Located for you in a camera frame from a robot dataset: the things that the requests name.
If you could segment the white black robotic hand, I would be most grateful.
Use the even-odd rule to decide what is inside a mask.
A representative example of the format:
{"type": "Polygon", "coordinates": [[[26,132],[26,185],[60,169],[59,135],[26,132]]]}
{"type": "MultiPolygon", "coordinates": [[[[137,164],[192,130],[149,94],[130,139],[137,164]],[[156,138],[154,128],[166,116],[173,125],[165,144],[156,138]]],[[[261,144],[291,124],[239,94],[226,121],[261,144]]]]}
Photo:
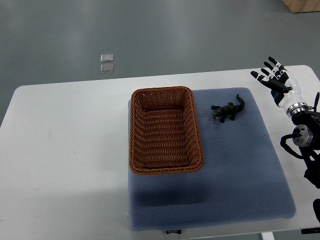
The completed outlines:
{"type": "Polygon", "coordinates": [[[284,109],[289,118],[297,112],[306,111],[308,105],[301,97],[301,88],[291,72],[271,56],[264,65],[260,72],[251,71],[250,74],[270,89],[275,104],[284,109]]]}

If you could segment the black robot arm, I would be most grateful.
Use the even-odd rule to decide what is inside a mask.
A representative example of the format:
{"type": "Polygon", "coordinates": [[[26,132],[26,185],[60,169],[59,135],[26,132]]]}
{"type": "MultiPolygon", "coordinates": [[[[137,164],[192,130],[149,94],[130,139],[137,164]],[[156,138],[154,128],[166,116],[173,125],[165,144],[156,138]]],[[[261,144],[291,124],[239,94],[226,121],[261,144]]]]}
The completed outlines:
{"type": "Polygon", "coordinates": [[[291,134],[280,140],[281,147],[297,159],[304,160],[304,177],[316,188],[320,187],[320,113],[317,105],[320,94],[317,93],[314,106],[296,103],[289,108],[289,116],[295,128],[291,134]]]}

